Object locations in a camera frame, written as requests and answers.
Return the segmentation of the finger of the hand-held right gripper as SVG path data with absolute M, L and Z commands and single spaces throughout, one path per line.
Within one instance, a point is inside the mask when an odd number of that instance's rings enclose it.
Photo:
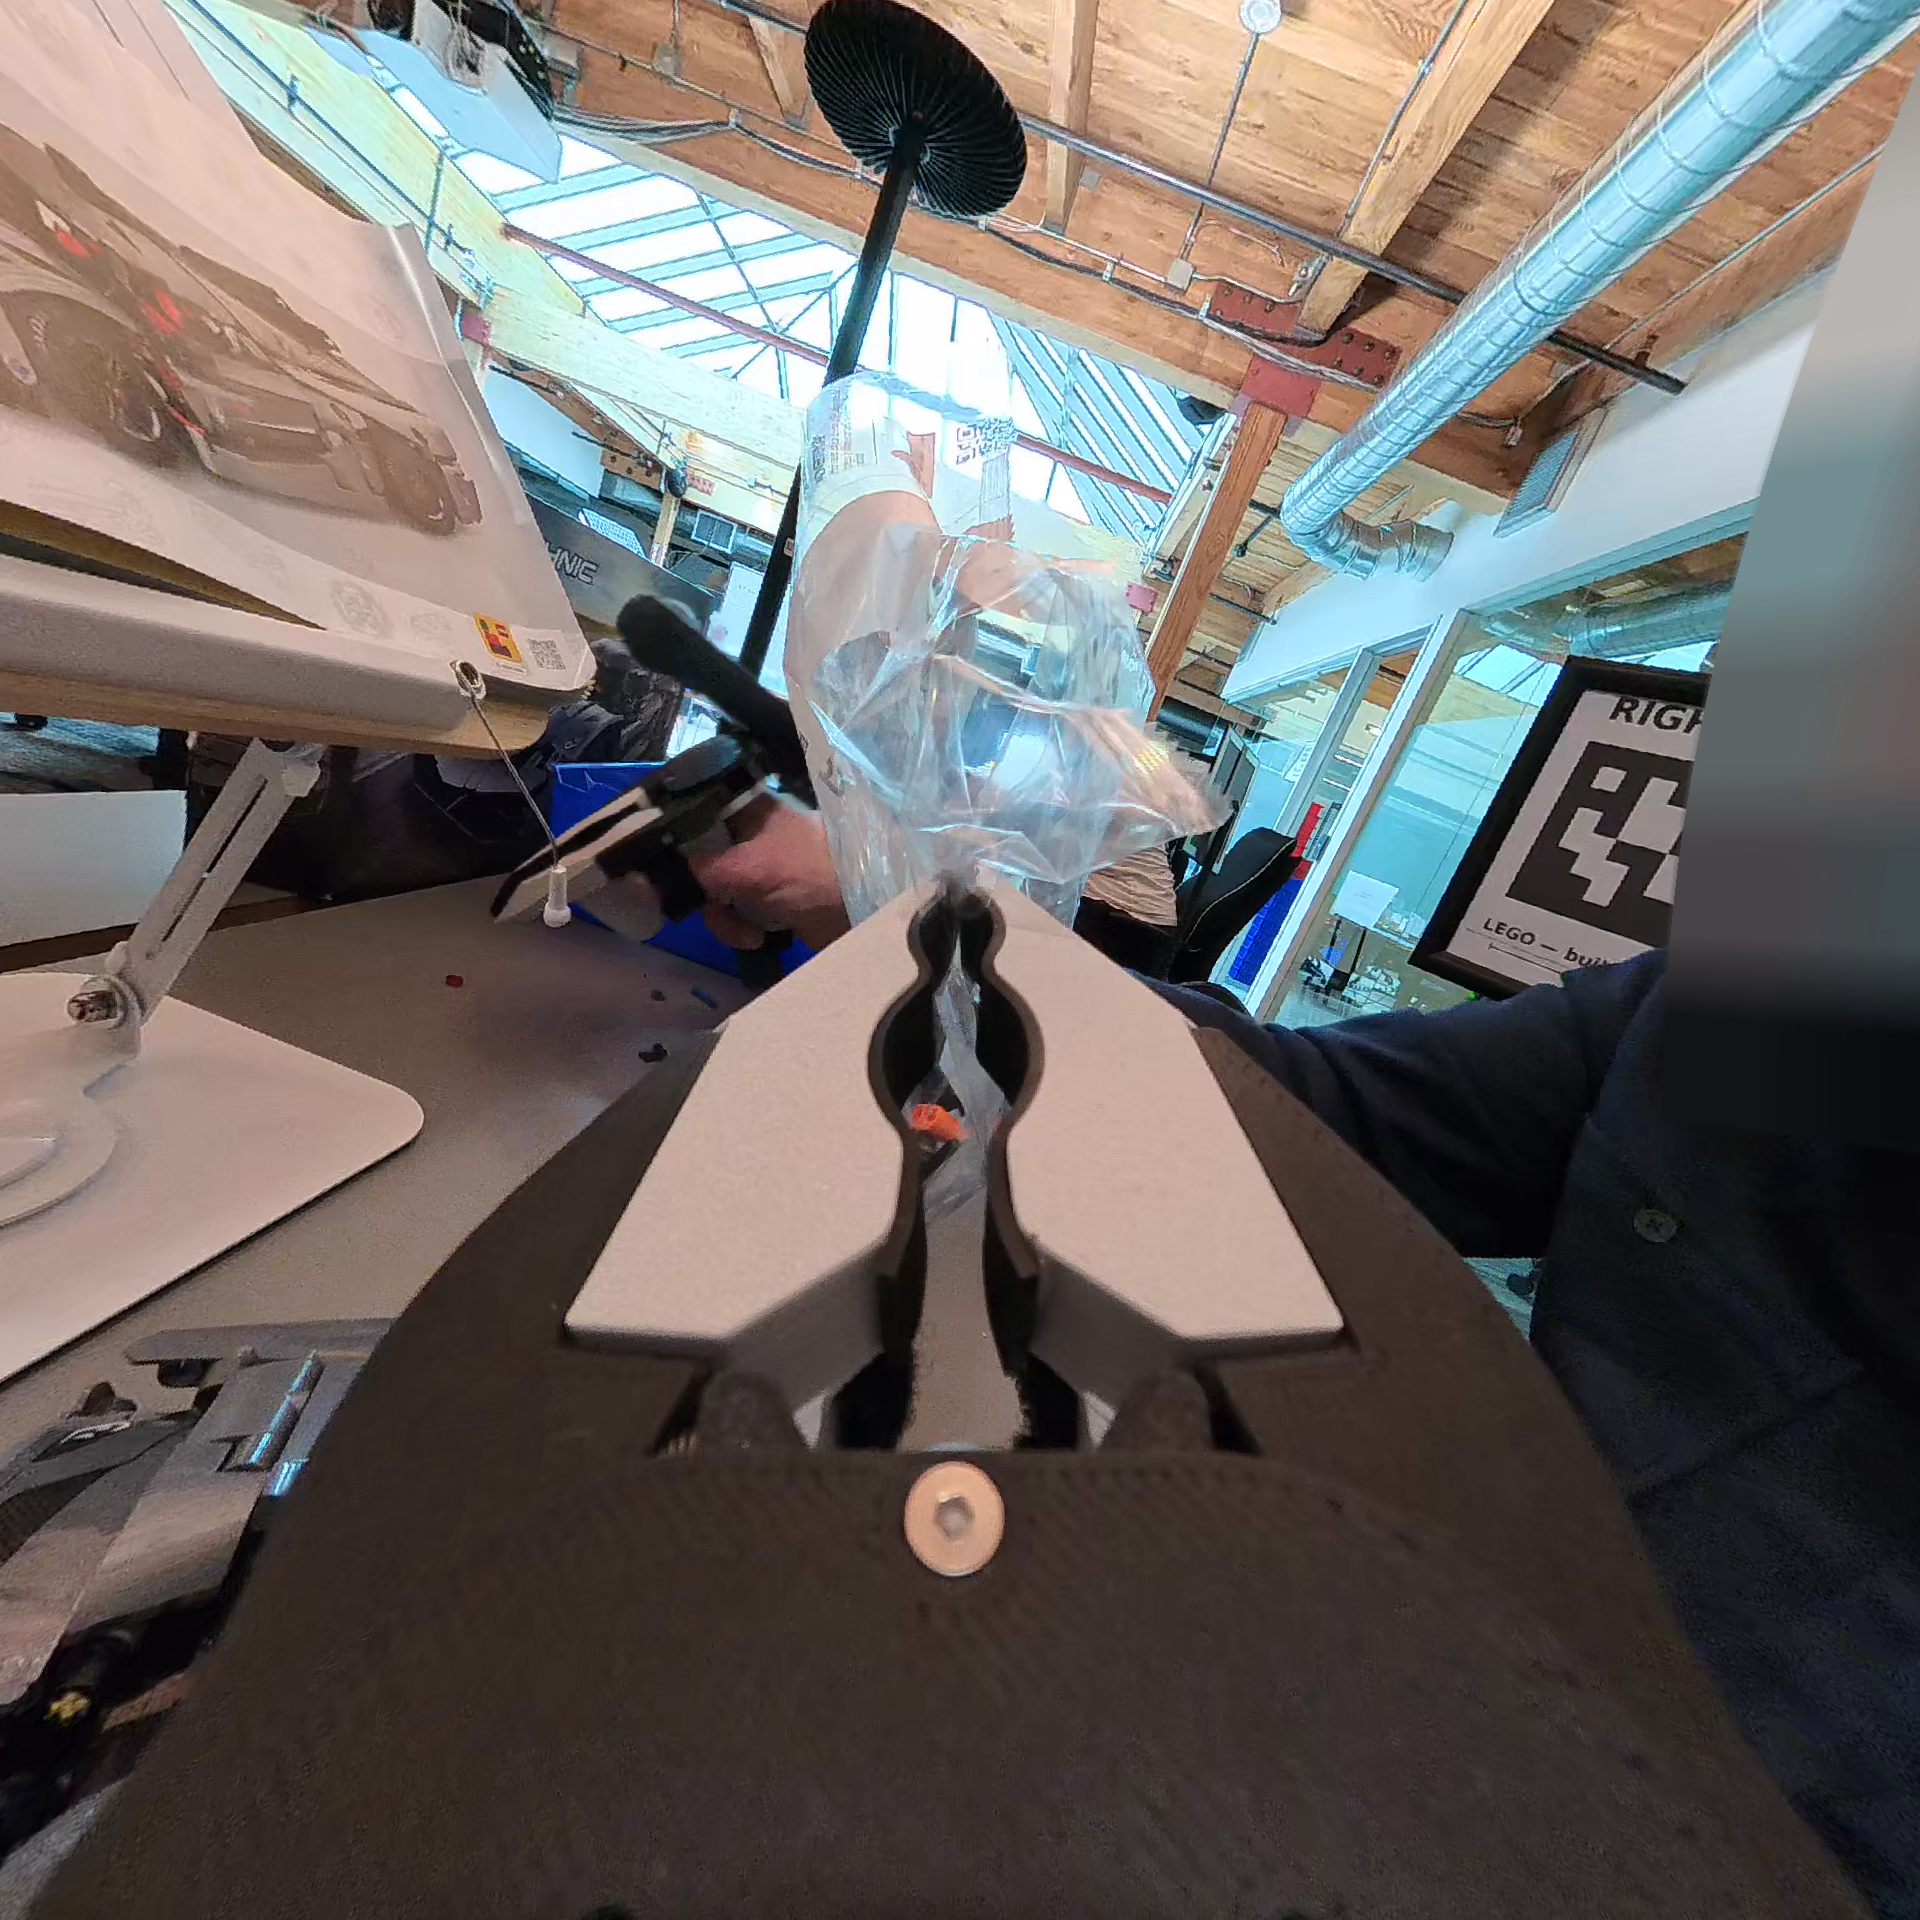
M 509 873 L 494 923 L 664 923 L 682 899 L 682 841 L 664 809 L 631 790 Z

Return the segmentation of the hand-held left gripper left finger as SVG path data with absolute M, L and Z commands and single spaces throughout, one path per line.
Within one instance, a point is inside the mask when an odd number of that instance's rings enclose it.
M 843 1449 L 898 1449 L 925 1298 L 912 1095 L 965 902 L 886 902 L 710 1043 L 566 1310 L 599 1354 L 754 1375 Z

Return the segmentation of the blue plastic bin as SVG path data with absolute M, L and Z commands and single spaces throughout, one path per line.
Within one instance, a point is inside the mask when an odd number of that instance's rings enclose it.
M 547 790 L 549 822 L 556 837 L 571 833 L 596 809 L 624 801 L 658 766 L 658 762 L 565 762 L 558 766 Z M 710 932 L 702 915 L 663 918 L 647 931 L 640 923 L 640 910 L 622 902 L 619 893 L 588 895 L 575 879 L 566 885 L 566 902 L 575 918 L 588 918 L 629 943 L 645 943 L 709 971 L 741 979 L 752 989 L 763 989 L 778 979 L 790 977 L 813 957 L 813 949 L 795 935 L 772 957 L 735 951 Z

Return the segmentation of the clear bag of lego parts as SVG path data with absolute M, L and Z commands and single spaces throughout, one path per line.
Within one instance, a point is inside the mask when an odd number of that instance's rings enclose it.
M 875 374 L 807 410 L 782 673 L 850 927 L 968 883 L 1071 931 L 1093 879 L 1166 891 L 1219 818 L 1147 724 L 1117 564 L 1010 455 L 1010 423 L 920 430 Z

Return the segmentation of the white metal book stand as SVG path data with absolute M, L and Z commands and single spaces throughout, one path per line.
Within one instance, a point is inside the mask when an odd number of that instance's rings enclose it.
M 327 748 L 479 754 L 592 675 L 527 514 L 468 532 L 422 610 L 283 620 L 5 557 L 5 698 L 248 746 L 86 977 L 5 986 L 3 1375 L 11 1380 L 410 1145 L 412 1095 L 166 1002 Z

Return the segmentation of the lego instruction booklet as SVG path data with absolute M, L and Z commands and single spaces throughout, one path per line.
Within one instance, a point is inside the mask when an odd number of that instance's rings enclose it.
M 592 657 L 412 229 L 164 7 L 3 4 L 5 546 L 556 698 Z

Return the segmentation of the lego car model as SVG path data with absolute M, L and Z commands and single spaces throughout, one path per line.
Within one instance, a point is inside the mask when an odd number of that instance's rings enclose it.
M 5 1454 L 3 1852 L 108 1786 L 220 1636 L 391 1316 L 179 1329 Z

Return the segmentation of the person's right forearm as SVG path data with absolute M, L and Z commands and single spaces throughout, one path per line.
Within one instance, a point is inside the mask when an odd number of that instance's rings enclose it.
M 1158 983 L 1383 1174 L 1462 1257 L 1541 1257 L 1580 1133 L 1663 951 L 1511 999 L 1290 1029 Z

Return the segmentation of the scattered small lego pieces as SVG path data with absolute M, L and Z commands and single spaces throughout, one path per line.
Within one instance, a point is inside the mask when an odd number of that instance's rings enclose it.
M 709 973 L 651 967 L 531 977 L 463 965 L 439 977 L 439 996 L 461 1030 L 501 1061 L 570 1068 L 655 1065 L 700 1039 L 728 1010 Z

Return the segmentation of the black office chair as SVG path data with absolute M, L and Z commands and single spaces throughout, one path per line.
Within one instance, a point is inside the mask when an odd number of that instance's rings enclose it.
M 1299 837 L 1275 828 L 1244 833 L 1175 889 L 1178 925 L 1167 961 L 1175 986 L 1206 983 L 1219 957 L 1299 871 Z

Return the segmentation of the black framed marker sign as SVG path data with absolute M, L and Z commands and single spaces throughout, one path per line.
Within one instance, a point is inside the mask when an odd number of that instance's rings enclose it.
M 1411 962 L 1486 999 L 1663 949 L 1710 677 L 1572 658 Z

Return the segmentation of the white ceiling unit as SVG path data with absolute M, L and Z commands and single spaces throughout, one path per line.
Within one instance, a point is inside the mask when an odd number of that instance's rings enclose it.
M 559 178 L 554 77 L 517 4 L 356 4 L 352 34 L 456 147 L 539 182 Z

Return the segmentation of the black pole with round disc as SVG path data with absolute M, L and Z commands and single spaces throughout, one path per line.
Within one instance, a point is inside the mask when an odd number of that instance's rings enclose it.
M 912 201 L 949 221 L 1003 211 L 1023 182 L 1016 110 L 972 51 L 920 11 L 830 3 L 807 25 L 807 83 L 847 153 L 880 174 L 822 385 L 858 371 Z

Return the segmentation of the person's torso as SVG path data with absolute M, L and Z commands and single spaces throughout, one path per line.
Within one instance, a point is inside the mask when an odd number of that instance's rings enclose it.
M 1661 980 L 1506 1005 L 1568 1127 L 1533 1337 L 1738 1729 L 1875 1915 L 1916 1915 L 1916 1155 L 1695 1119 Z

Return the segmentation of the silver ventilation duct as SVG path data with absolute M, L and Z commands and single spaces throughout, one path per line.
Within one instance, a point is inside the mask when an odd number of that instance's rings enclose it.
M 1756 3 L 1727 17 L 1614 147 L 1286 489 L 1280 519 L 1335 573 L 1428 579 L 1452 534 L 1354 501 L 1916 33 L 1916 3 Z

